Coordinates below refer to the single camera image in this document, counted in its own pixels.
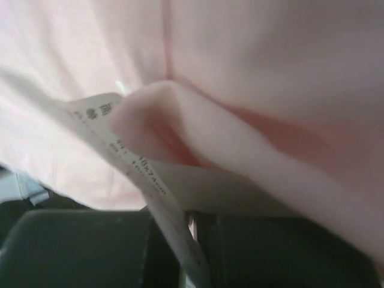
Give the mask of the pink Journey pillow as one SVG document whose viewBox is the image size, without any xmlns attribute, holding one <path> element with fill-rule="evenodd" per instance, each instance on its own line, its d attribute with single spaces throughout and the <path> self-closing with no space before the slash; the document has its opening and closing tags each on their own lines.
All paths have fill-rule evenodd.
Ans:
<svg viewBox="0 0 384 288">
<path fill-rule="evenodd" d="M 56 119 L 92 110 L 185 210 L 301 214 L 383 259 L 382 1 L 2 1 L 1 163 L 96 209 L 139 189 Z"/>
</svg>

